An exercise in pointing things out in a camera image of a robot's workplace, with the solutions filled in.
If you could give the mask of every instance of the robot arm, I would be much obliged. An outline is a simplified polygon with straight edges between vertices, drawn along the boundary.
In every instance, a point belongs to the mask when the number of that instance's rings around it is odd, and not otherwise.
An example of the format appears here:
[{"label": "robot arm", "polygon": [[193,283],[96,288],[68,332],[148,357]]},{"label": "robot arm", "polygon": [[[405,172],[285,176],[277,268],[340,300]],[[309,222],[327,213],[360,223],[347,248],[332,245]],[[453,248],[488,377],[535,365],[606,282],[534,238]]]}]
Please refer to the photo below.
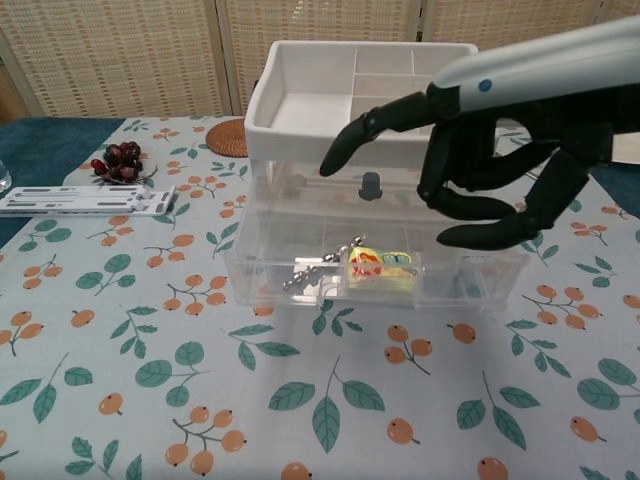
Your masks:
[{"label": "robot arm", "polygon": [[[499,119],[517,121],[531,143],[494,157]],[[418,195],[430,208],[459,220],[438,241],[477,250],[509,248],[535,237],[582,190],[589,170],[611,161],[613,136],[640,131],[640,16],[596,25],[462,58],[416,92],[363,114],[334,140],[320,167],[340,170],[364,143],[387,129],[434,124]],[[469,191],[507,185],[549,162],[516,213]]]}]

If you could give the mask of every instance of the red grapes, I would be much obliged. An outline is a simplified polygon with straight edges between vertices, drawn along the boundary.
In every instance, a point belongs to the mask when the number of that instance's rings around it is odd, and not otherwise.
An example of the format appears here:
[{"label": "red grapes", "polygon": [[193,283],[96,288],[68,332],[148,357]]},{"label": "red grapes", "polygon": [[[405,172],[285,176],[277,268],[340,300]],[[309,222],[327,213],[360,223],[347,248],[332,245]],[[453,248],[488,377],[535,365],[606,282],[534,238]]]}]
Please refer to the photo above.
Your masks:
[{"label": "red grapes", "polygon": [[134,183],[144,168],[140,161],[140,145],[136,142],[111,144],[102,155],[103,160],[91,160],[93,173],[115,183]]}]

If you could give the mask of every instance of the plastic storage box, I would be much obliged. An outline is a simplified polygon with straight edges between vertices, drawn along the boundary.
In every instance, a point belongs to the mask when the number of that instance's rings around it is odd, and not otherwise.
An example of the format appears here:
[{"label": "plastic storage box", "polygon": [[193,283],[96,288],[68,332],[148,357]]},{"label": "plastic storage box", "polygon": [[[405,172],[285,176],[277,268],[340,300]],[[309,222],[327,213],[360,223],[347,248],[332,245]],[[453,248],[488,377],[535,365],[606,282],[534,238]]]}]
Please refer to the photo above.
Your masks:
[{"label": "plastic storage box", "polygon": [[[318,174],[329,145],[353,118],[426,89],[437,70],[475,51],[438,43],[283,41],[271,47],[245,120],[253,184],[233,250],[225,255],[240,303],[505,304],[527,257],[436,242],[455,222],[415,192],[429,128],[385,132],[338,174]],[[368,172],[380,178],[382,196],[375,200],[359,195]],[[322,261],[355,236],[365,236],[366,247],[406,253],[408,262],[362,269],[346,255],[339,263]],[[307,279],[283,288],[309,267],[314,273]]]}]

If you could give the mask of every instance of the cork coaster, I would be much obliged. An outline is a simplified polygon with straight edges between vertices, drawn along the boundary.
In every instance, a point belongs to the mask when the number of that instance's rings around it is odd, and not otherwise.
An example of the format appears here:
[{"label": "cork coaster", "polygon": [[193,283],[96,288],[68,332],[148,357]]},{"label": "cork coaster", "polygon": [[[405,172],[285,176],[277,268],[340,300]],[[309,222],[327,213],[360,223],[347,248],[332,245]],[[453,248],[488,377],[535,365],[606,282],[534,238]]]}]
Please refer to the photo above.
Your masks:
[{"label": "cork coaster", "polygon": [[219,123],[207,132],[207,145],[218,155],[246,157],[247,142],[244,136],[244,118]]}]

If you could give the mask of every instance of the yellow object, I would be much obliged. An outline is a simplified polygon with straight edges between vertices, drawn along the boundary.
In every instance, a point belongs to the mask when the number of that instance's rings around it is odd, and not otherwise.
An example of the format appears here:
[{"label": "yellow object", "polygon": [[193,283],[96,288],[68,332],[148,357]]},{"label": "yellow object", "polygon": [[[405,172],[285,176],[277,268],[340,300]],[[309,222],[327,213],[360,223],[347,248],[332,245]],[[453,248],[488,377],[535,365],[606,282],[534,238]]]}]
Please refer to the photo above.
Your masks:
[{"label": "yellow object", "polygon": [[417,273],[411,268],[412,262],[413,258],[407,252],[354,247],[349,254],[349,286],[372,288],[379,285],[385,289],[412,291]]}]

